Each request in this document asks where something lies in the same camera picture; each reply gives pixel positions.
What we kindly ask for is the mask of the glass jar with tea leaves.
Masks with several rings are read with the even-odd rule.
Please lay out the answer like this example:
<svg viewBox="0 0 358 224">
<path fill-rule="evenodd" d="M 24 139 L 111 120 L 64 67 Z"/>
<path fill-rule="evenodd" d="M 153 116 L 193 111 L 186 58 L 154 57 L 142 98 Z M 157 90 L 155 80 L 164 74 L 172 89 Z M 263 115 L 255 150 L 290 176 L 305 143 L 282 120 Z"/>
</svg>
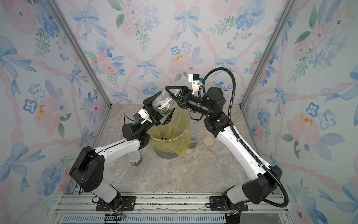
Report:
<svg viewBox="0 0 358 224">
<path fill-rule="evenodd" d="M 152 107 L 159 112 L 162 116 L 166 116 L 175 108 L 175 101 L 167 91 L 163 91 L 152 102 Z"/>
</svg>

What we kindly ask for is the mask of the beige round jar lid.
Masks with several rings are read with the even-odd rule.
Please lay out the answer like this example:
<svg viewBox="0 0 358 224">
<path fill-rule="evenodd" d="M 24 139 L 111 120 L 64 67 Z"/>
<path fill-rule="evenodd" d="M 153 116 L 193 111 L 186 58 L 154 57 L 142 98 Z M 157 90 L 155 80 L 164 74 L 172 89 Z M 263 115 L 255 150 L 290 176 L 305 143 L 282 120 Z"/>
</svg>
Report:
<svg viewBox="0 0 358 224">
<path fill-rule="evenodd" d="M 215 144 L 215 140 L 213 137 L 205 136 L 203 138 L 203 144 L 207 147 L 212 147 Z"/>
</svg>

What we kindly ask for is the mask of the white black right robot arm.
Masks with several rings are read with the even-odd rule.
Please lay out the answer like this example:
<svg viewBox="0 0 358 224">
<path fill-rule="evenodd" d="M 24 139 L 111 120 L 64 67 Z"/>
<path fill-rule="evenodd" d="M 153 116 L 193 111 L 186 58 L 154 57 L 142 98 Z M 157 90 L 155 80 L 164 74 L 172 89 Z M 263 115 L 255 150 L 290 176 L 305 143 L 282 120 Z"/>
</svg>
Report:
<svg viewBox="0 0 358 224">
<path fill-rule="evenodd" d="M 280 182 L 282 170 L 265 162 L 239 135 L 231 113 L 223 111 L 226 100 L 220 88 L 209 88 L 204 98 L 193 95 L 186 86 L 167 86 L 165 91 L 180 108 L 205 116 L 206 129 L 230 150 L 246 171 L 248 182 L 231 187 L 222 194 L 228 209 L 243 202 L 266 202 L 278 208 L 288 205 L 287 192 Z"/>
</svg>

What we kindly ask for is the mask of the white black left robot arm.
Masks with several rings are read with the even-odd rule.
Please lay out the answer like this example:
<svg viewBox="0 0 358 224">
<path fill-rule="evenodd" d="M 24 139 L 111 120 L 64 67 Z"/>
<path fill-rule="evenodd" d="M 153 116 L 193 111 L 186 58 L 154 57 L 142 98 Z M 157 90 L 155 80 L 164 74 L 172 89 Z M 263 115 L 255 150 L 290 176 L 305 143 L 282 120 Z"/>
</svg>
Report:
<svg viewBox="0 0 358 224">
<path fill-rule="evenodd" d="M 123 139 L 104 147 L 84 147 L 71 170 L 70 177 L 84 192 L 89 192 L 105 202 L 113 210 L 122 205 L 121 194 L 103 179 L 104 168 L 112 161 L 146 147 L 153 126 L 171 121 L 174 108 L 172 98 L 166 91 L 159 92 L 143 101 L 143 108 L 134 115 L 135 120 L 122 127 Z"/>
</svg>

